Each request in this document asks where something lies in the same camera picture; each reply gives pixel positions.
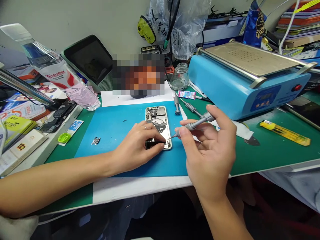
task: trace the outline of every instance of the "blue mat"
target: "blue mat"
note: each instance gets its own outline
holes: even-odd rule
[[[182,116],[175,115],[173,101],[100,107],[95,110],[75,157],[91,156],[114,150],[135,123],[145,120],[146,108],[153,106],[165,106],[167,108],[170,133],[171,136],[174,135],[174,128],[181,126],[179,122],[182,120]],[[95,137],[100,137],[101,140],[98,145],[91,145]],[[119,174],[116,177],[187,175],[186,153],[183,145],[181,140],[173,138],[170,150],[162,151],[147,164],[133,171]]]

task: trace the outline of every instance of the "bottle cap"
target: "bottle cap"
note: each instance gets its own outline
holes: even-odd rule
[[[22,26],[20,23],[3,25],[0,26],[0,29],[17,42],[32,38],[28,30],[25,29],[25,27]]]
[[[70,138],[71,138],[70,133],[62,133],[58,138],[58,142],[66,143],[70,140]]]

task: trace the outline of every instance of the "metal heating plate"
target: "metal heating plate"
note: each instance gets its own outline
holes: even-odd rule
[[[294,60],[235,41],[207,48],[205,51],[255,76],[266,76],[299,65]]]

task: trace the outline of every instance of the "precision screwdriver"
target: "precision screwdriver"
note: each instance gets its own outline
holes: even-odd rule
[[[190,103],[187,103],[187,102],[183,101],[182,99],[181,99],[181,101],[186,105],[186,107],[187,107],[191,112],[197,114],[199,117],[202,116],[202,115],[198,112],[198,110],[197,110],[194,106],[192,106]]]
[[[197,128],[197,126],[199,126],[201,123],[204,123],[206,121],[212,122],[215,120],[215,118],[209,112],[205,112],[203,114],[203,116],[204,117],[201,118],[200,120],[198,120],[194,123],[188,123],[187,125],[185,125],[185,127],[188,128],[190,131],[192,131],[192,130],[195,130]],[[173,135],[171,138],[174,138],[174,137],[180,137],[179,129],[177,130],[176,134]]]
[[[179,97],[178,97],[176,92],[174,92],[174,105],[176,106],[175,114],[176,115],[180,115],[181,112],[180,112],[180,109],[179,109]]]

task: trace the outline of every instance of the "red button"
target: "red button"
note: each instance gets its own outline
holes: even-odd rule
[[[301,88],[302,88],[302,85],[299,84],[292,89],[292,92],[299,91]]]

